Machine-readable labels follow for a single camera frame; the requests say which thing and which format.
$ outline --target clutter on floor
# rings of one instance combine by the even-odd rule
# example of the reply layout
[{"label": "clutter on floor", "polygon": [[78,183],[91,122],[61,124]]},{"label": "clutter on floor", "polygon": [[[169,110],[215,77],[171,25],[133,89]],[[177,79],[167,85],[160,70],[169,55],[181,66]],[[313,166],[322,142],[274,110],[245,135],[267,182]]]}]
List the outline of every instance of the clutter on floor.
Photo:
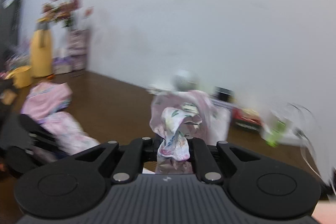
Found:
[{"label": "clutter on floor", "polygon": [[[186,72],[183,75],[184,82],[182,81],[181,85],[188,89],[191,81],[187,79],[191,78],[191,74]],[[147,91],[156,95],[152,102],[150,127],[164,139],[157,152],[158,174],[192,173],[191,164],[188,162],[190,155],[187,139],[197,137],[208,145],[216,145],[217,141],[226,140],[232,122],[240,130],[260,134],[272,147],[277,147],[278,143],[301,146],[302,158],[310,169],[320,176],[306,159],[304,147],[309,147],[313,154],[314,149],[302,131],[302,123],[293,119],[286,110],[289,106],[292,110],[297,109],[301,115],[303,110],[312,115],[303,106],[287,104],[285,110],[280,108],[281,113],[286,113],[285,115],[274,114],[271,110],[275,119],[267,124],[255,110],[238,107],[232,103],[233,92],[228,89],[217,87],[216,94],[211,97],[197,90],[175,92],[154,85]]]},{"label": "clutter on floor", "polygon": [[66,155],[73,155],[99,144],[83,131],[80,124],[69,113],[58,112],[70,104],[71,94],[72,91],[67,83],[54,84],[43,81],[30,90],[22,106],[21,113],[39,123],[56,140],[58,147],[55,151],[48,151],[41,145],[32,148],[33,153],[47,162],[59,158],[58,148]]}]

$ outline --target pink clothing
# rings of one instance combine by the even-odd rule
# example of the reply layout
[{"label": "pink clothing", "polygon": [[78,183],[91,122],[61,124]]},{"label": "pink clothing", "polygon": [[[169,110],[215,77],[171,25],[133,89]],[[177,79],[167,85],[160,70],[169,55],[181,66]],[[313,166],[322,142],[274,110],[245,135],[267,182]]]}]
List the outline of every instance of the pink clothing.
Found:
[{"label": "pink clothing", "polygon": [[99,145],[99,142],[89,137],[68,112],[61,111],[49,115],[41,126],[54,135],[59,148],[68,155]]},{"label": "pink clothing", "polygon": [[21,113],[42,123],[43,119],[56,111],[67,107],[72,91],[67,83],[54,84],[41,82],[33,87],[23,104]]}]

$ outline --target white cable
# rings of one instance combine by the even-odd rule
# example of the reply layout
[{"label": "white cable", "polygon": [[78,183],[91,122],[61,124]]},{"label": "white cable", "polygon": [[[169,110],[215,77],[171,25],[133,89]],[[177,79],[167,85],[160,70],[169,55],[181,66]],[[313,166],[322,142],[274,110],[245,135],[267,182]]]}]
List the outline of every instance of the white cable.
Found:
[{"label": "white cable", "polygon": [[307,158],[306,158],[306,147],[303,147],[303,146],[300,146],[300,151],[301,151],[301,156],[303,158],[303,160],[306,162],[306,164],[308,165],[308,167],[321,179],[322,177],[319,175],[319,173],[317,173],[313,167],[311,167],[311,165],[309,164],[309,162],[307,161]]}]

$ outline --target brown floor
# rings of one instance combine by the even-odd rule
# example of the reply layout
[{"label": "brown floor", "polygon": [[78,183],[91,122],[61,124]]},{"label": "brown floor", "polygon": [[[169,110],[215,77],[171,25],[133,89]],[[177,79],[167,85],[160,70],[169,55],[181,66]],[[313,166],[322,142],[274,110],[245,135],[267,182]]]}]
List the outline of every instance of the brown floor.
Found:
[{"label": "brown floor", "polygon": [[[120,144],[128,144],[137,137],[154,136],[149,127],[153,96],[144,89],[91,72],[77,77],[72,77],[70,73],[58,75],[53,82],[68,83],[73,95],[66,111],[98,141],[116,140]],[[29,90],[30,87],[20,90],[14,111],[20,111]],[[234,128],[230,129],[228,141],[313,174],[303,161],[298,147],[280,145],[272,148],[258,134]],[[15,223],[22,215],[14,200],[14,184],[12,177],[0,178],[0,224]]]}]

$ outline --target yellow bottle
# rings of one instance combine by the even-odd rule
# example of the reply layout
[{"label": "yellow bottle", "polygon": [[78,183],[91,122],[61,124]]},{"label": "yellow bottle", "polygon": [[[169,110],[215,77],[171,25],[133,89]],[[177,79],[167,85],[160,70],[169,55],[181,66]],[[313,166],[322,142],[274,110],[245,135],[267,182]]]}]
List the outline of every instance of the yellow bottle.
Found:
[{"label": "yellow bottle", "polygon": [[45,77],[53,73],[53,43],[48,21],[37,21],[37,29],[30,43],[30,64],[33,77]]}]

